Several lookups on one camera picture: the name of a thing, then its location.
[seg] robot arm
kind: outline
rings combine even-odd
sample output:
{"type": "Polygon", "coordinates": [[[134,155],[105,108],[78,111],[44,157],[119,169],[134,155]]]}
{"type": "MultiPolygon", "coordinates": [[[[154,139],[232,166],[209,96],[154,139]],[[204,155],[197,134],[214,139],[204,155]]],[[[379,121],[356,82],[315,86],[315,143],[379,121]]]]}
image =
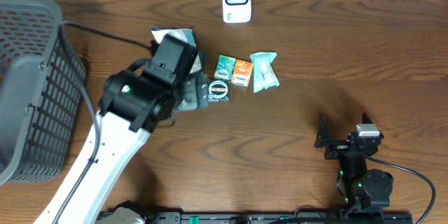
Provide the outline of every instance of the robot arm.
{"type": "Polygon", "coordinates": [[[195,46],[165,36],[152,59],[139,60],[107,79],[96,115],[100,139],[95,139],[92,126],[73,167],[36,224],[95,222],[123,169],[146,143],[158,123],[170,118],[179,106],[191,110],[192,99],[188,98],[191,92],[197,97],[193,109],[204,107],[199,95],[203,97],[200,92],[206,89],[198,90],[196,87],[204,87],[207,77],[199,75],[186,81],[196,56],[198,50],[195,46]],[[135,74],[134,71],[143,65],[143,73],[140,76],[135,74]],[[86,167],[96,141],[100,145],[94,163],[63,206],[86,167]],[[55,221],[60,209],[63,212],[55,221]]]}
{"type": "MultiPolygon", "coordinates": [[[[101,145],[96,160],[65,207],[58,223],[94,223],[123,169],[151,135],[145,129],[137,132],[129,130],[130,122],[114,113],[107,113],[105,116],[98,114],[97,119],[101,128],[101,145]]],[[[72,168],[35,224],[53,222],[86,166],[95,141],[95,129],[92,127],[72,168]]]]}

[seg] black cable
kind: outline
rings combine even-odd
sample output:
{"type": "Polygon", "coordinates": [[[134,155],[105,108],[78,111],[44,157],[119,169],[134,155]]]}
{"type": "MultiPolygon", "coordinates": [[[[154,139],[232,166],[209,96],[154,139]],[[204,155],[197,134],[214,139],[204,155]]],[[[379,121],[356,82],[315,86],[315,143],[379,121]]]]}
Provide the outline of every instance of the black cable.
{"type": "Polygon", "coordinates": [[[351,220],[337,218],[291,218],[272,221],[269,224],[325,223],[325,224],[384,224],[382,220],[351,220]]]}
{"type": "Polygon", "coordinates": [[[66,39],[66,36],[65,36],[65,33],[64,33],[64,27],[65,26],[75,27],[75,28],[82,29],[82,30],[87,31],[87,32],[92,32],[94,34],[105,36],[105,37],[110,38],[110,39],[116,39],[116,40],[119,40],[119,41],[131,43],[131,44],[134,44],[134,45],[137,45],[137,46],[141,46],[141,47],[143,47],[145,49],[150,50],[149,46],[144,45],[144,44],[142,44],[140,42],[133,41],[133,40],[128,39],[128,38],[122,38],[122,37],[115,36],[115,35],[112,35],[112,34],[107,34],[106,32],[98,31],[96,29],[92,29],[90,27],[86,27],[86,26],[83,26],[81,24],[76,24],[76,23],[70,22],[70,21],[63,21],[63,22],[61,22],[59,24],[59,27],[58,27],[58,39],[60,39],[61,46],[62,46],[62,51],[64,52],[64,54],[67,57],[66,62],[67,62],[67,64],[69,65],[69,67],[71,68],[71,70],[74,73],[76,84],[78,85],[79,90],[80,90],[82,96],[84,97],[85,103],[87,104],[87,108],[88,108],[88,111],[90,113],[90,117],[92,118],[93,127],[94,127],[94,131],[95,131],[95,143],[94,143],[94,149],[93,149],[92,155],[90,156],[89,160],[87,161],[87,164],[86,164],[83,172],[78,177],[78,180],[76,180],[73,188],[70,190],[70,192],[67,195],[66,199],[64,200],[64,202],[62,203],[61,207],[57,211],[56,216],[53,219],[52,224],[58,224],[58,221],[59,221],[62,213],[64,212],[65,208],[67,207],[67,204],[69,203],[70,199],[73,197],[74,193],[76,192],[76,189],[78,189],[79,185],[81,184],[81,181],[84,179],[84,177],[87,174],[87,172],[89,171],[90,167],[95,162],[95,158],[96,158],[96,156],[98,154],[98,149],[99,149],[100,139],[101,139],[101,132],[100,132],[100,129],[99,129],[99,126],[98,126],[98,122],[96,120],[96,115],[95,115],[95,106],[93,105],[92,99],[90,98],[90,95],[89,95],[87,89],[84,86],[83,79],[79,76],[79,74],[78,74],[78,72],[76,70],[76,67],[73,65],[73,63],[69,59],[70,52],[69,52],[69,50],[67,48],[66,41],[65,41],[65,39],[66,39]]]}
{"type": "Polygon", "coordinates": [[[97,35],[100,35],[100,36],[104,36],[106,38],[116,39],[116,40],[123,41],[123,42],[126,42],[126,43],[131,43],[131,44],[134,44],[136,46],[140,46],[142,48],[145,48],[145,49],[151,51],[151,47],[148,46],[148,45],[145,45],[144,43],[140,43],[140,42],[132,40],[132,39],[123,38],[123,37],[120,37],[120,36],[109,34],[109,33],[106,33],[104,31],[99,31],[97,29],[86,27],[86,26],[84,26],[82,24],[76,24],[75,22],[63,21],[60,24],[60,27],[61,26],[75,27],[75,28],[82,29],[82,30],[87,31],[87,32],[92,32],[94,34],[97,34],[97,35]]]}
{"type": "Polygon", "coordinates": [[[313,209],[321,218],[323,218],[323,216],[322,216],[322,214],[321,214],[321,212],[320,211],[317,211],[317,209],[316,209],[316,207],[314,207],[314,206],[312,206],[312,205],[303,205],[303,206],[301,206],[301,207],[299,207],[298,209],[297,209],[297,211],[295,211],[295,213],[294,213],[294,218],[297,218],[298,216],[298,214],[302,211],[302,209],[304,209],[305,207],[308,207],[308,208],[311,208],[311,209],[313,209]]]}
{"type": "Polygon", "coordinates": [[[402,170],[402,171],[405,171],[405,172],[409,172],[410,174],[415,175],[415,176],[418,176],[420,179],[423,179],[425,182],[428,183],[428,185],[431,187],[431,201],[429,202],[429,205],[428,205],[428,207],[426,208],[426,210],[425,210],[425,212],[423,213],[423,215],[420,217],[420,219],[419,219],[415,224],[420,224],[420,223],[422,223],[423,220],[428,216],[429,212],[431,211],[431,209],[432,209],[433,206],[434,206],[436,192],[435,192],[435,186],[434,186],[433,182],[432,182],[429,178],[426,178],[423,174],[420,174],[420,173],[417,172],[417,171],[413,171],[413,170],[411,170],[411,169],[408,169],[408,168],[405,168],[405,167],[401,167],[401,166],[396,165],[396,164],[391,164],[391,163],[389,163],[389,162],[385,162],[385,161],[378,160],[378,159],[373,158],[373,157],[369,157],[368,155],[366,155],[366,154],[364,154],[364,153],[362,153],[362,152],[360,152],[360,151],[359,151],[359,153],[360,153],[361,156],[363,156],[363,157],[364,157],[365,159],[367,159],[367,160],[370,160],[370,161],[372,161],[372,162],[377,162],[377,163],[379,163],[379,164],[381,164],[381,165],[386,165],[386,166],[388,166],[388,167],[396,168],[396,169],[399,169],[399,170],[402,170]]]}

